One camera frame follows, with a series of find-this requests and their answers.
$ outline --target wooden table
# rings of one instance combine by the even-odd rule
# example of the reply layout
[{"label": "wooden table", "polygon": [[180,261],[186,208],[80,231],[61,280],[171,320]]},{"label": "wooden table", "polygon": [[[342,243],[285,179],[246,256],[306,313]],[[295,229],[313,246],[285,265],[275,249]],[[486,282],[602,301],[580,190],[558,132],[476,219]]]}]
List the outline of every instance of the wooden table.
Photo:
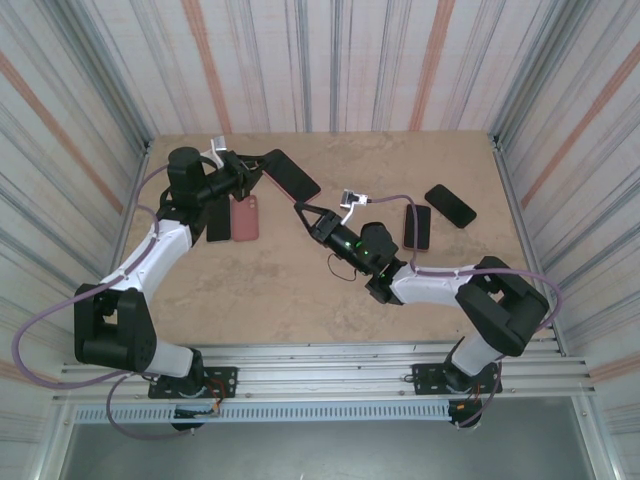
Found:
[{"label": "wooden table", "polygon": [[[380,198],[398,193],[424,204],[424,193],[442,183],[478,213],[460,230],[432,211],[431,247],[420,266],[462,266],[496,255],[514,268],[525,261],[489,141],[481,132],[229,135],[227,147],[259,155],[284,150],[322,187],[313,201],[340,213],[344,188]],[[174,148],[207,150],[210,136],[163,136],[154,141],[147,171],[167,162]],[[154,208],[168,185],[166,174],[143,190]],[[182,344],[316,343],[457,340],[472,331],[460,309],[433,304],[381,305],[369,296],[367,278],[345,282],[327,269],[330,251],[309,237],[292,202],[263,178],[258,197],[260,238],[208,244],[203,234],[156,291],[151,304],[158,335]],[[402,243],[405,204],[359,208],[349,227],[382,221]],[[126,254],[149,229],[136,213]],[[404,260],[411,253],[400,249]],[[337,273],[352,269],[333,259]]]}]

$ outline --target black smartphone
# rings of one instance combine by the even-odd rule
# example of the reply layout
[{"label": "black smartphone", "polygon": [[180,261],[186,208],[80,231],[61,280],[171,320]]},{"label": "black smartphone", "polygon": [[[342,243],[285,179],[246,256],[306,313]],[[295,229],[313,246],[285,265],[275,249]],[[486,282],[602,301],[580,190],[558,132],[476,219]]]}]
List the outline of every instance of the black smartphone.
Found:
[{"label": "black smartphone", "polygon": [[[429,237],[431,236],[431,209],[424,205],[416,205],[418,214],[418,250],[429,250]],[[413,250],[414,245],[413,209],[407,205],[404,213],[404,239],[402,246],[407,250]]]},{"label": "black smartphone", "polygon": [[438,184],[433,187],[425,194],[424,199],[458,228],[466,227],[477,216],[469,205],[456,197],[444,185]]},{"label": "black smartphone", "polygon": [[209,208],[207,242],[231,240],[231,200],[229,197],[227,195],[223,196]]},{"label": "black smartphone", "polygon": [[294,202],[308,202],[320,193],[320,185],[282,150],[272,150],[265,160],[264,173]]}]

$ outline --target striped wall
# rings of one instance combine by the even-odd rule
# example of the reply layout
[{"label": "striped wall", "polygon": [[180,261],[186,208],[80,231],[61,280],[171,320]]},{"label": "striped wall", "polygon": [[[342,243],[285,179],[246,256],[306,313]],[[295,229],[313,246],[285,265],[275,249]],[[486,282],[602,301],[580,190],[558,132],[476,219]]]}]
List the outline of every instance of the striped wall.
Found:
[{"label": "striped wall", "polygon": [[555,0],[71,2],[154,135],[488,130]]},{"label": "striped wall", "polygon": [[640,2],[585,2],[521,121],[508,168],[562,329],[588,359],[627,478],[640,478]]},{"label": "striped wall", "polygon": [[[107,272],[143,147],[60,21],[41,2],[0,2],[0,478],[26,474],[51,400],[14,366],[13,334]],[[61,312],[23,340],[40,375],[71,358],[71,325]]]}]

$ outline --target metal floor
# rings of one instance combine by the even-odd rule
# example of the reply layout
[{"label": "metal floor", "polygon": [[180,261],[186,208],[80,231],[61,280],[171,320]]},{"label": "metal floor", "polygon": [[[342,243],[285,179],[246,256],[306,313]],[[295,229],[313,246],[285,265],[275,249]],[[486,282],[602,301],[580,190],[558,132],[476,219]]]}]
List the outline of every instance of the metal floor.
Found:
[{"label": "metal floor", "polygon": [[[166,432],[167,427],[138,427]],[[593,479],[571,399],[496,399],[475,431],[445,422],[208,425],[141,442],[76,425],[65,479]]]}]

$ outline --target smartphone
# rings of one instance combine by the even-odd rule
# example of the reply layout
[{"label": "smartphone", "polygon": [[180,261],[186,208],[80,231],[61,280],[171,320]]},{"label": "smartphone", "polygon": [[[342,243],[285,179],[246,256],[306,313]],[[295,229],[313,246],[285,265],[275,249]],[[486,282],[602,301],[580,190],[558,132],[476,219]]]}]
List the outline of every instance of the smartphone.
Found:
[{"label": "smartphone", "polygon": [[458,228],[466,227],[477,216],[469,205],[456,197],[444,185],[433,187],[425,194],[424,199]]},{"label": "smartphone", "polygon": [[308,202],[320,193],[318,185],[282,150],[265,155],[264,173],[294,202]]},{"label": "smartphone", "polygon": [[243,201],[231,200],[231,238],[234,242],[249,242],[260,236],[258,199],[249,195]]},{"label": "smartphone", "polygon": [[225,195],[210,207],[207,222],[207,242],[231,240],[231,200]]},{"label": "smartphone", "polygon": [[[424,205],[416,205],[418,213],[418,250],[429,250],[429,237],[431,236],[431,209]],[[414,246],[413,209],[407,205],[404,213],[404,239],[402,246],[407,250],[413,250]]]}]

